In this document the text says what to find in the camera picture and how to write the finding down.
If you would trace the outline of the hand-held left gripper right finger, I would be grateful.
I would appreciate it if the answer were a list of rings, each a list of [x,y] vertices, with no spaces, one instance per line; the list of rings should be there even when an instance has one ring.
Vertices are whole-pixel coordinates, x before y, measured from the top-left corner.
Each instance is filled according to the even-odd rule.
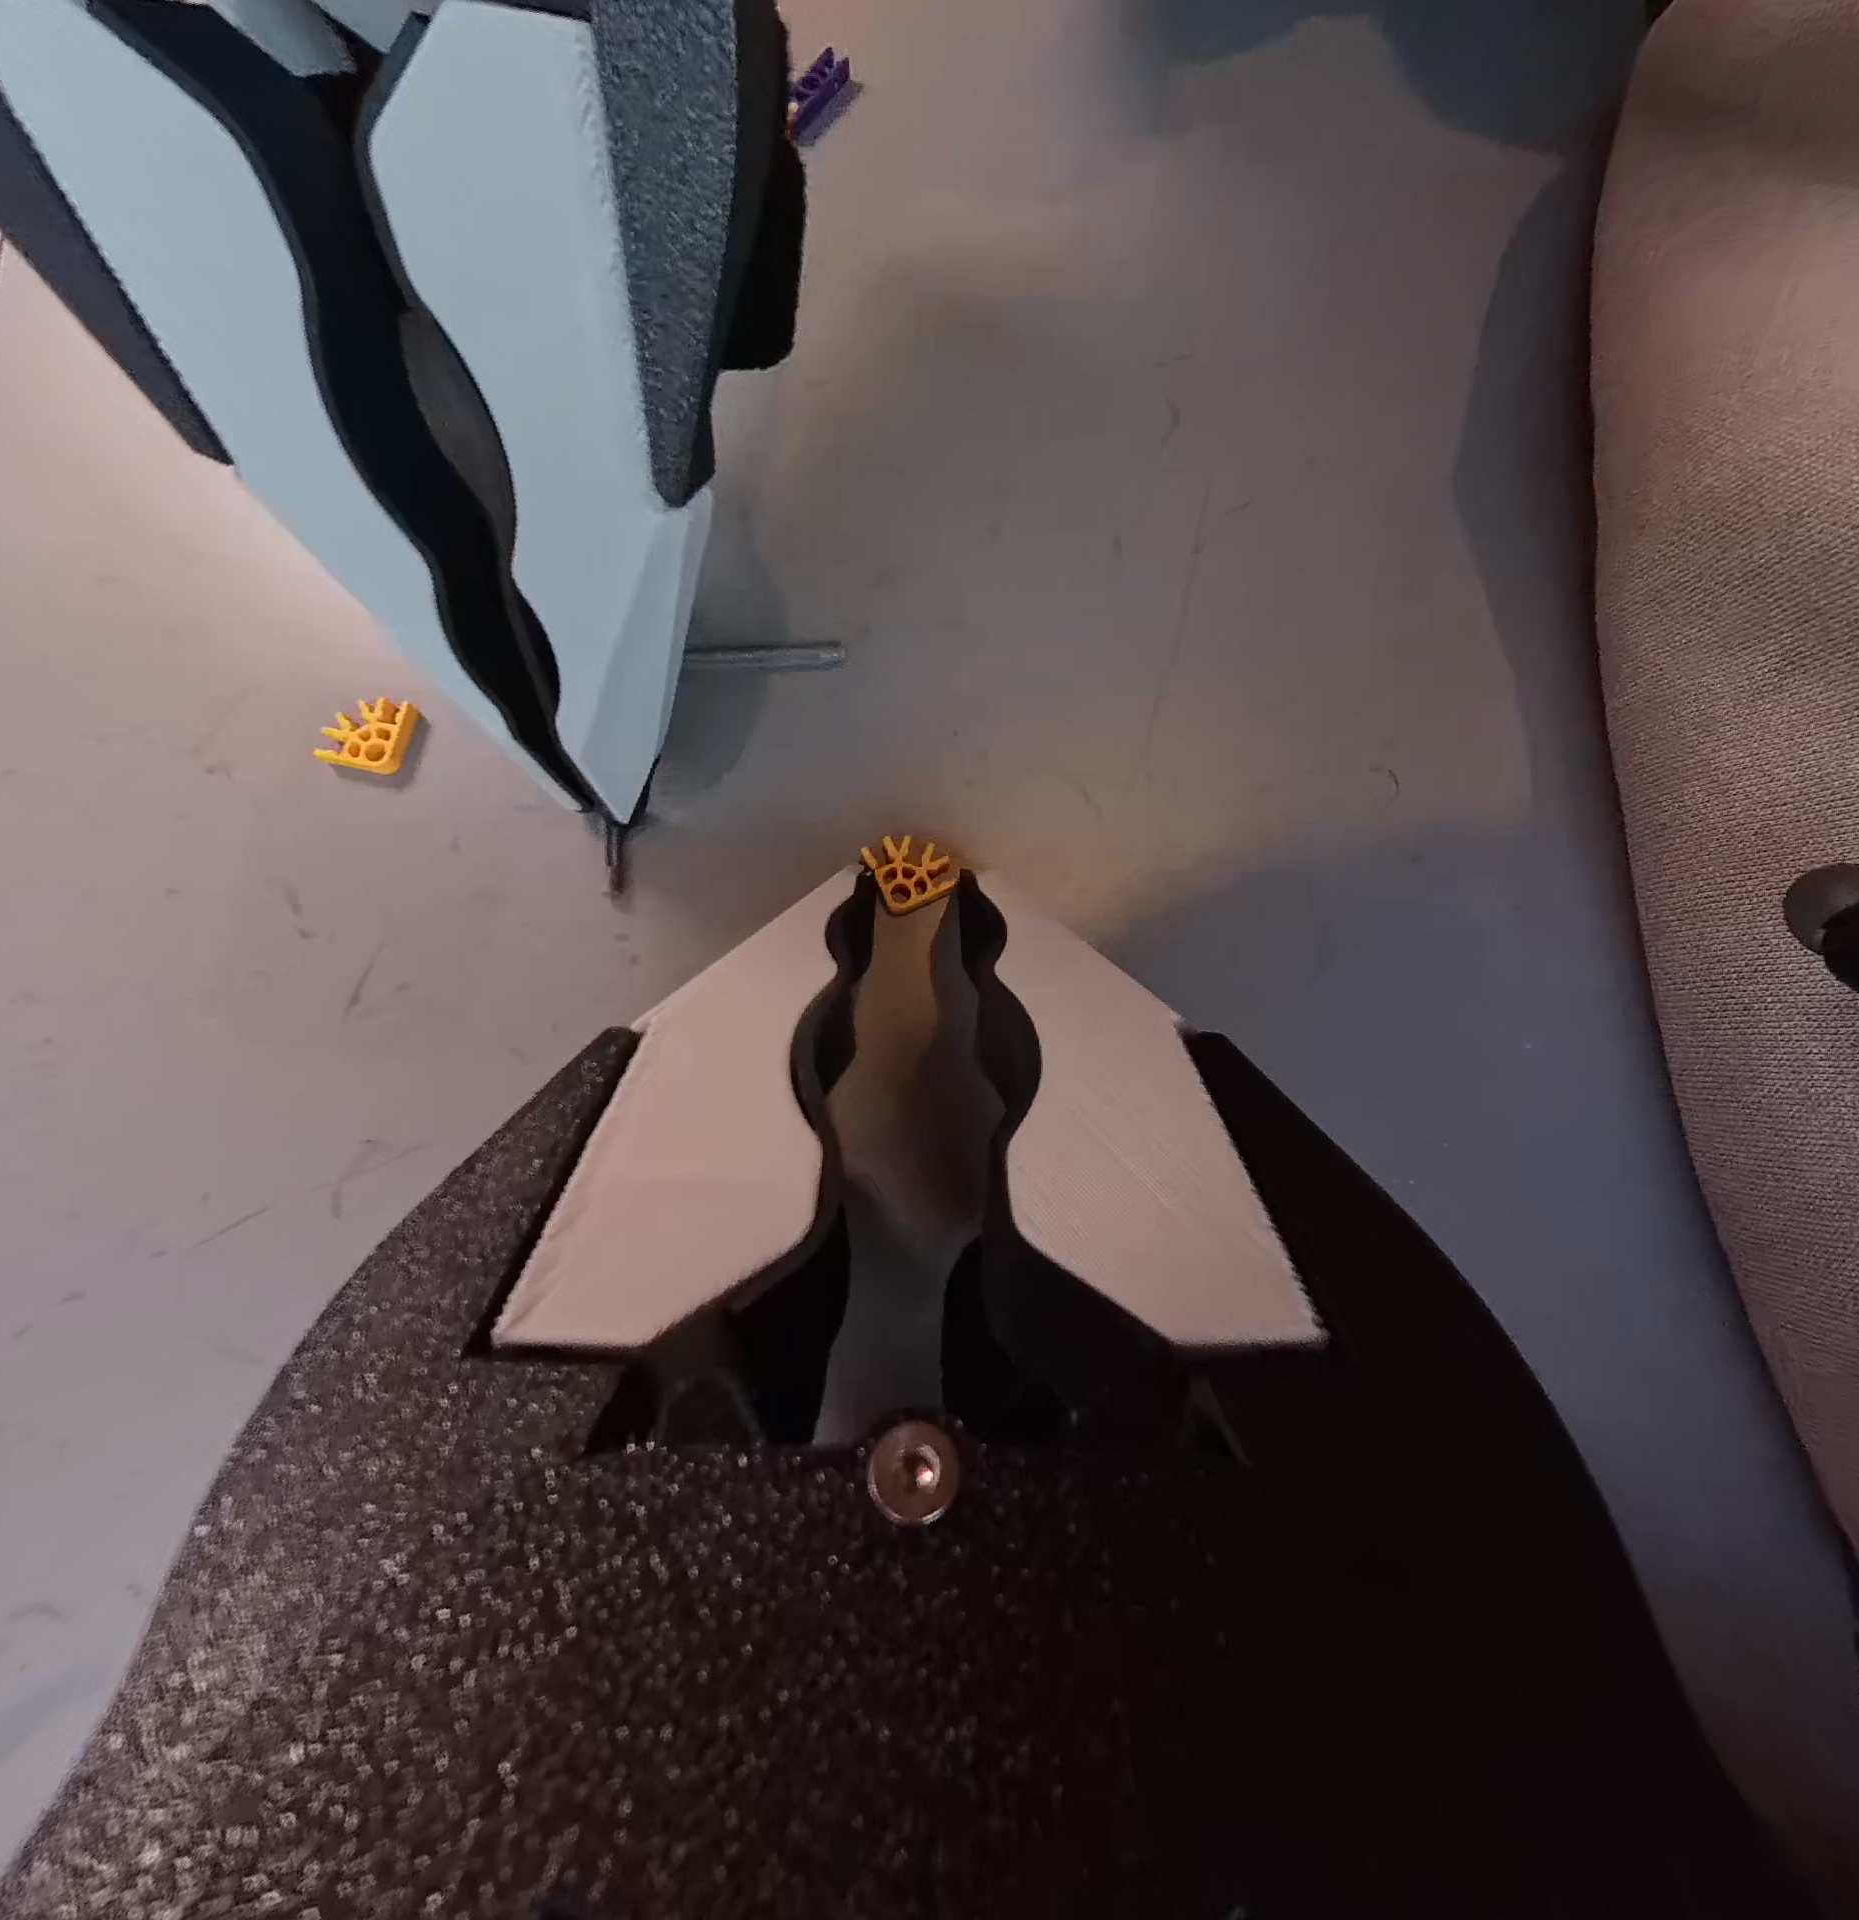
[[[991,1198],[1011,1251],[1175,1349],[1320,1347],[1181,1017],[997,874],[966,871],[950,905],[1000,1105]]]

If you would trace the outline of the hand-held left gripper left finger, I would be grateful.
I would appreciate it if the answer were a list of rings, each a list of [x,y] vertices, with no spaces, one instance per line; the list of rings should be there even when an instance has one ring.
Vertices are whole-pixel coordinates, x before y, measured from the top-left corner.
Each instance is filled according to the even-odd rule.
[[[839,867],[636,1020],[493,1349],[638,1354],[821,1236],[872,908]]]

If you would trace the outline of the yellow toy connector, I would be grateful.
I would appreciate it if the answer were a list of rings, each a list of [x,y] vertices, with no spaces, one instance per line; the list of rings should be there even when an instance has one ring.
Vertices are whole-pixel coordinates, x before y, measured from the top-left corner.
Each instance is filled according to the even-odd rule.
[[[409,701],[387,698],[357,701],[319,731],[312,756],[340,775],[368,782],[406,782],[426,734],[426,716]]]
[[[862,867],[895,919],[946,900],[963,877],[955,857],[914,835],[884,835],[876,845],[862,845]]]

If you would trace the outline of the small black earbud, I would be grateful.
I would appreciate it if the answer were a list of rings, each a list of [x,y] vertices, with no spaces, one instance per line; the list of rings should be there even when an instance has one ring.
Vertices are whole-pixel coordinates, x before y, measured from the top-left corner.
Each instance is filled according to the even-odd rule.
[[[1784,897],[1791,937],[1851,994],[1859,996],[1859,864],[1798,877]]]

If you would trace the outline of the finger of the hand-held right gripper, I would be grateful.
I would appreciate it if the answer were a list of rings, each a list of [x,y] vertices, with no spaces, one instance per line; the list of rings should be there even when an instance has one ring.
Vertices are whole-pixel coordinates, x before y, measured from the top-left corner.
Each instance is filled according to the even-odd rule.
[[[400,266],[365,138],[387,50],[311,8],[297,73],[205,5],[0,5],[0,108],[239,483],[562,804],[558,657],[515,582],[515,488]]]
[[[439,5],[391,51],[365,180],[498,436],[509,577],[556,660],[558,745],[597,813],[634,827],[713,495],[655,491],[592,29],[531,5]]]

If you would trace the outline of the grey desk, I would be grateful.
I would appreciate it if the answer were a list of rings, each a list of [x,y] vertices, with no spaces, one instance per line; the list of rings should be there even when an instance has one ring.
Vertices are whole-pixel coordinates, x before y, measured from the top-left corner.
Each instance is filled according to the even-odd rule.
[[[631,887],[0,269],[0,1869],[322,1305],[884,827],[1227,1032],[1555,1396],[1749,1799],[1859,1911],[1847,1584],[1684,1154],[1584,586],[1634,5],[791,5],[862,93],[723,384]]]

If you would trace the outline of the blue yellow toy rod model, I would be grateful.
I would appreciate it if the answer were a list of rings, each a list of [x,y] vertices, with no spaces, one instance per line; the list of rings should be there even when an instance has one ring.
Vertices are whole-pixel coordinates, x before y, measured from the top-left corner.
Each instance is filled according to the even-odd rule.
[[[826,46],[791,82],[785,108],[791,142],[801,146],[828,126],[855,98],[859,86],[862,82],[853,63],[835,46]]]

